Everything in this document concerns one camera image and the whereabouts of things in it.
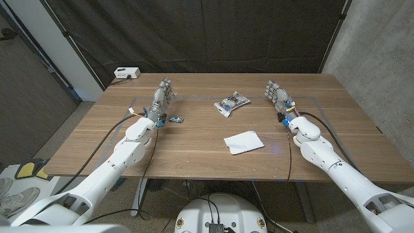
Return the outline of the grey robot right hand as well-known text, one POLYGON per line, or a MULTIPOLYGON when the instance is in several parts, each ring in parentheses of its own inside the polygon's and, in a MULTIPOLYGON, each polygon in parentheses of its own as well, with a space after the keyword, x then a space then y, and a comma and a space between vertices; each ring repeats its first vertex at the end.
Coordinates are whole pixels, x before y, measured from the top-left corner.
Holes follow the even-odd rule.
POLYGON ((273 80, 268 81, 265 96, 274 104, 280 122, 288 124, 291 120, 300 116, 292 97, 273 80))

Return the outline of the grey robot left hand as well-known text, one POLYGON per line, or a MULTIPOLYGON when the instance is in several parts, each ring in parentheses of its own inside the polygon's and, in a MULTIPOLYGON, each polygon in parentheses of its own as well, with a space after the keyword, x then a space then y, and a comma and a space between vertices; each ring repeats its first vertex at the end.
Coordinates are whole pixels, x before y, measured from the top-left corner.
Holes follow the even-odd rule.
POLYGON ((148 119, 157 122, 162 115, 167 113, 171 100, 176 95, 172 81, 164 77, 155 90, 151 107, 147 111, 148 119))

